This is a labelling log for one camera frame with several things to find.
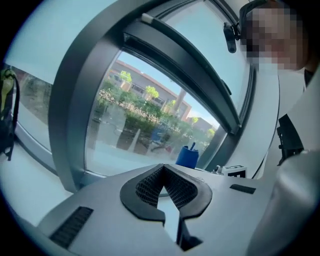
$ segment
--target pen holder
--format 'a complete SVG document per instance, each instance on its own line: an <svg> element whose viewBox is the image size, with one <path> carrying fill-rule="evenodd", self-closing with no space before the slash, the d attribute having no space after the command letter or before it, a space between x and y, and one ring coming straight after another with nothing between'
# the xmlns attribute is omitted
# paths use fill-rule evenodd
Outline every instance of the pen holder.
<svg viewBox="0 0 320 256"><path fill-rule="evenodd" d="M193 143L190 149L188 149L188 146L182 147L175 164L194 169L199 158L198 150L193 150L194 146L195 143Z"/></svg>

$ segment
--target building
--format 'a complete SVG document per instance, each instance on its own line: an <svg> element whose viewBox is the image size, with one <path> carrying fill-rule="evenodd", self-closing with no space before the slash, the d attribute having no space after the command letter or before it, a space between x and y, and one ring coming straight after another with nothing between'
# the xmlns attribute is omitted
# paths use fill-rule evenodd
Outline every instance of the building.
<svg viewBox="0 0 320 256"><path fill-rule="evenodd" d="M193 121L192 121L192 117L188 117L186 119L186 122L189 123L189 124L193 124L193 127L195 128L198 128L199 130L201 131L208 131L209 129L213 129L214 131L216 130L212 124L208 123L206 120L204 120L202 117L197 117L198 120L196 123L193 124Z"/></svg>
<svg viewBox="0 0 320 256"><path fill-rule="evenodd" d="M131 74L131 83L128 83L121 79L121 71L126 71ZM159 96L157 98L152 98L151 101L159 106L163 111L167 111L166 105L168 103L170 103L171 101L176 101L179 97L163 84L154 80L151 76L142 73L135 67L120 60L117 60L113 64L110 72L107 74L107 77L105 77L105 79L111 79L117 86L121 87L123 90L133 92L141 97L146 96L147 86L154 87L159 93ZM177 117L182 121L186 121L191 108L192 107L183 100L176 114Z"/></svg>

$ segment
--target black velcro strip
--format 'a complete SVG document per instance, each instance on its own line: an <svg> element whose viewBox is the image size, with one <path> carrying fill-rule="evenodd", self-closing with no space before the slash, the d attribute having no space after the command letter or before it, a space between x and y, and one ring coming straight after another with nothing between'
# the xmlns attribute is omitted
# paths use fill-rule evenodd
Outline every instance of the black velcro strip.
<svg viewBox="0 0 320 256"><path fill-rule="evenodd" d="M87 222L93 211L93 209L87 207L79 207L50 236L50 239L59 246L67 249Z"/></svg>
<svg viewBox="0 0 320 256"><path fill-rule="evenodd" d="M230 189L238 190L238 191L241 191L241 192L244 192L244 193L248 193L248 194L253 194L256 191L256 189L254 187L241 186L241 185L238 185L238 184L231 185Z"/></svg>

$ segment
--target person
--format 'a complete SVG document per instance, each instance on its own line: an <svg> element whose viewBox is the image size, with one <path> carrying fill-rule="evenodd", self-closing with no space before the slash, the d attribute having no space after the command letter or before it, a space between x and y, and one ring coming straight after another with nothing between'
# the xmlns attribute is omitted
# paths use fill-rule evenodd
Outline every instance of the person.
<svg viewBox="0 0 320 256"><path fill-rule="evenodd" d="M317 0L254 0L239 12L240 45L259 67L271 60L278 70L304 68L305 86L320 62Z"/></svg>

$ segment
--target backpack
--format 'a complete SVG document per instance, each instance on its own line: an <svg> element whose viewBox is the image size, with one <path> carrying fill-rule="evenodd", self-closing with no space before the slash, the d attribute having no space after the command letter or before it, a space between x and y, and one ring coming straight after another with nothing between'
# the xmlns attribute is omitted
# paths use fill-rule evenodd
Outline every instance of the backpack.
<svg viewBox="0 0 320 256"><path fill-rule="evenodd" d="M15 103L12 115L14 88ZM15 130L18 121L20 88L17 75L11 68L4 68L0 73L0 155L5 154L11 160L14 148Z"/></svg>

